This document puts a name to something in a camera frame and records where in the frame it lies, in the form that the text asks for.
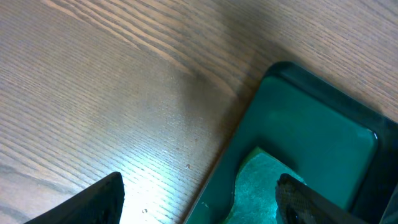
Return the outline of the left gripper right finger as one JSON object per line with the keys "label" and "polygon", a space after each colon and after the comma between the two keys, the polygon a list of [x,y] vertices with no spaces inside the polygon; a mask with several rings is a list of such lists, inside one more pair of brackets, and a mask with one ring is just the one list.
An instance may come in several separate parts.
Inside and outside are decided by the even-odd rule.
{"label": "left gripper right finger", "polygon": [[334,203],[289,174],[283,173],[275,187],[275,199],[284,223],[364,224],[365,221]]}

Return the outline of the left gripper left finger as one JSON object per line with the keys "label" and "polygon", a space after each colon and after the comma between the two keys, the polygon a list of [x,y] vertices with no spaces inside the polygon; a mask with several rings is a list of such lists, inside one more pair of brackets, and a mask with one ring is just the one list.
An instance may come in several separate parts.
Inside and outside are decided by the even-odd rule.
{"label": "left gripper left finger", "polygon": [[124,203],[120,172],[113,172],[26,224],[119,224]]}

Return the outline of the green sponge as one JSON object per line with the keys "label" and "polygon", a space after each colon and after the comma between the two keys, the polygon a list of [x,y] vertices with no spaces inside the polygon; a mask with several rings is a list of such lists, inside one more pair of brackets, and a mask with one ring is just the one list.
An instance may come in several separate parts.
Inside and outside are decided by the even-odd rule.
{"label": "green sponge", "polygon": [[239,167],[234,185],[233,206],[223,223],[282,223],[275,199],[275,188],[283,173],[303,181],[291,168],[265,150],[254,148]]}

